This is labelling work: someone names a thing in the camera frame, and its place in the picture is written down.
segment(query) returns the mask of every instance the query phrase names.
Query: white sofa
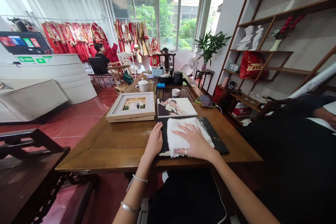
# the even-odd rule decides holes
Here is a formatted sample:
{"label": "white sofa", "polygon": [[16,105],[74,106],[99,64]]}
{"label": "white sofa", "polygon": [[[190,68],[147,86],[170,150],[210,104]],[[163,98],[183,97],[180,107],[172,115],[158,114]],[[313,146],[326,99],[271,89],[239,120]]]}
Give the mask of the white sofa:
{"label": "white sofa", "polygon": [[0,123],[32,121],[68,101],[53,79],[4,79]]}

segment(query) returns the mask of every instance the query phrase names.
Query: bride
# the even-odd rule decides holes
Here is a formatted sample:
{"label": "bride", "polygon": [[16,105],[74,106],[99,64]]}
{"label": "bride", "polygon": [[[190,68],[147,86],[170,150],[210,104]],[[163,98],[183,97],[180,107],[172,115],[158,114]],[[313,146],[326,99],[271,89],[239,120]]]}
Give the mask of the bride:
{"label": "bride", "polygon": [[175,110],[175,113],[178,115],[186,114],[180,107],[177,106],[177,102],[175,100],[169,101],[169,106]]}

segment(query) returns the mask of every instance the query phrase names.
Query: groom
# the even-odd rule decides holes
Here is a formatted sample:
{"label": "groom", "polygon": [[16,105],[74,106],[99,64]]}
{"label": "groom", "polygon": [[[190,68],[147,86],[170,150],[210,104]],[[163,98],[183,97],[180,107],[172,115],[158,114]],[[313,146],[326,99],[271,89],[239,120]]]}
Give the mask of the groom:
{"label": "groom", "polygon": [[157,108],[157,114],[158,116],[169,116],[169,111],[166,110],[166,105],[168,105],[169,100],[168,99],[159,99],[159,104]]}

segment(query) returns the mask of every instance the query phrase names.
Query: electric fan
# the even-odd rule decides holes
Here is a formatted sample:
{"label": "electric fan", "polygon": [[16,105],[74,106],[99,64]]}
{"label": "electric fan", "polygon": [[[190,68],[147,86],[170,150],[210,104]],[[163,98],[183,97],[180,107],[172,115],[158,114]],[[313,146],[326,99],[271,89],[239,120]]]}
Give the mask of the electric fan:
{"label": "electric fan", "polygon": [[196,60],[196,58],[190,58],[188,62],[188,66],[192,70],[192,75],[195,76],[195,70],[199,64],[199,61]]}

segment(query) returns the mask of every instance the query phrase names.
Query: black kettle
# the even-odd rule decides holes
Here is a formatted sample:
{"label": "black kettle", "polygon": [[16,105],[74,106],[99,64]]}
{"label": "black kettle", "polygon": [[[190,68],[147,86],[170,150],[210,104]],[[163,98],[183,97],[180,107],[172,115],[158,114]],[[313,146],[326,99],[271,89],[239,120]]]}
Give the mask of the black kettle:
{"label": "black kettle", "polygon": [[177,71],[174,72],[173,83],[175,85],[182,85],[183,84],[183,72],[181,70],[177,70]]}

